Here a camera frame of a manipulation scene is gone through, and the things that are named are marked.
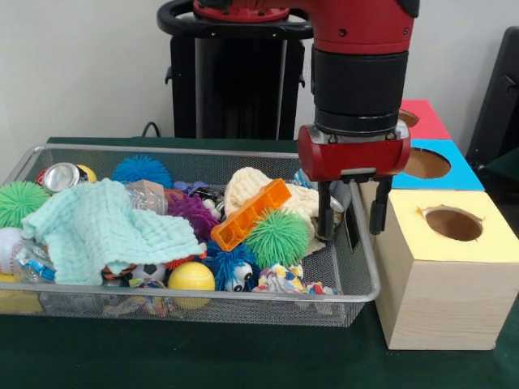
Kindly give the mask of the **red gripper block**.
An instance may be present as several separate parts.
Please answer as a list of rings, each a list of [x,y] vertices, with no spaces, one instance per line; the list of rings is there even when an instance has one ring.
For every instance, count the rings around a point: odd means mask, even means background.
[[[370,232],[379,235],[385,229],[392,176],[403,170],[410,157],[409,128],[398,124],[386,135],[368,138],[338,135],[335,142],[333,137],[314,125],[302,126],[298,132],[300,165],[310,180],[318,182],[318,236],[321,240],[332,239],[334,212],[330,186],[331,182],[347,177],[381,177],[370,209]]]

